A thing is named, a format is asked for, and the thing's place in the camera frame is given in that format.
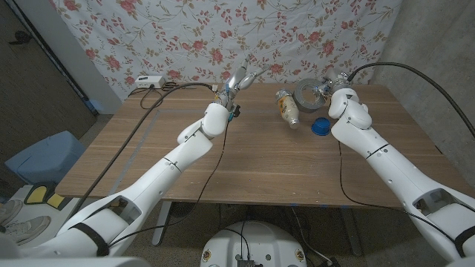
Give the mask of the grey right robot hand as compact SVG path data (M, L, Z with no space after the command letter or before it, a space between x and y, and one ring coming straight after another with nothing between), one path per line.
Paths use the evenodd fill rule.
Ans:
M323 75L321 84L317 87L317 91L324 96L329 96L337 90L350 88L348 81L349 75L338 68L331 67L327 69Z

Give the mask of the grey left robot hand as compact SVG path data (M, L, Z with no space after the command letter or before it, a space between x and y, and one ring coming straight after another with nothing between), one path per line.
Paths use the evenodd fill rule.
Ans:
M240 63L240 67L225 81L223 87L217 94L216 103L231 111L235 104L234 98L241 90L249 88L254 81L263 73L270 69L270 65L265 64L257 70L247 73L248 63L251 54L248 54Z

